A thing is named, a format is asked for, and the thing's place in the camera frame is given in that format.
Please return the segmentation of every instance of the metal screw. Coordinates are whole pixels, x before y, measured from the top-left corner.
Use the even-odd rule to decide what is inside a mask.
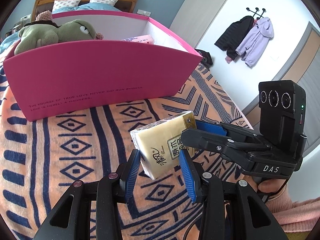
[[[80,181],[80,180],[77,180],[77,181],[75,181],[74,183],[73,183],[73,186],[74,187],[80,187],[82,185],[82,181]]]
[[[116,179],[118,177],[118,174],[115,172],[112,172],[109,174],[109,179]]]
[[[210,179],[212,177],[212,174],[210,172],[204,172],[202,173],[202,177],[205,179]]]
[[[240,185],[241,187],[245,187],[245,186],[248,185],[248,183],[247,183],[245,180],[241,179],[241,180],[239,180],[239,185]]]

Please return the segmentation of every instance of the electrical socket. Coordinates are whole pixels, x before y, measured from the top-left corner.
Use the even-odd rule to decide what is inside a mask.
[[[28,20],[28,19],[30,19],[30,18],[31,18],[31,14],[28,14],[28,15],[26,15],[26,16],[24,16],[24,17],[21,17],[20,20],[21,20],[21,21],[25,21],[25,20]]]
[[[143,11],[143,10],[138,10],[137,14],[141,14],[141,15],[144,15],[144,16],[150,16],[151,13],[147,12],[147,11]]]

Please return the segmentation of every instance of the patterned blanket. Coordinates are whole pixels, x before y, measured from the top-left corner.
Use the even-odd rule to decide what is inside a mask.
[[[174,97],[125,102],[28,122],[0,65],[0,213],[17,239],[30,240],[74,180],[100,180],[134,148],[129,132],[193,110],[196,119],[248,126],[222,87],[198,66]],[[214,152],[195,160],[223,180],[242,177],[234,163]],[[182,240],[202,206],[188,198],[180,167],[152,181],[140,168],[133,197],[119,204],[124,240]],[[95,238],[95,203],[91,238]],[[196,223],[188,239],[198,238]]]

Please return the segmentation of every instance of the stuffed animal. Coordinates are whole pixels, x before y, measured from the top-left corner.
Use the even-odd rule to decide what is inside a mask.
[[[21,41],[14,50],[15,55],[60,42],[103,39],[102,34],[96,33],[93,26],[84,20],[73,20],[57,26],[47,12],[42,14],[43,19],[37,17],[36,21],[26,24],[19,31]]]

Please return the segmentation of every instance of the pink sweater sleeve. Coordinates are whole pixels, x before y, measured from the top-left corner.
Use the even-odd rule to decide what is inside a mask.
[[[286,233],[311,231],[320,216],[320,197],[292,202],[287,186],[280,196],[270,199],[266,205]]]

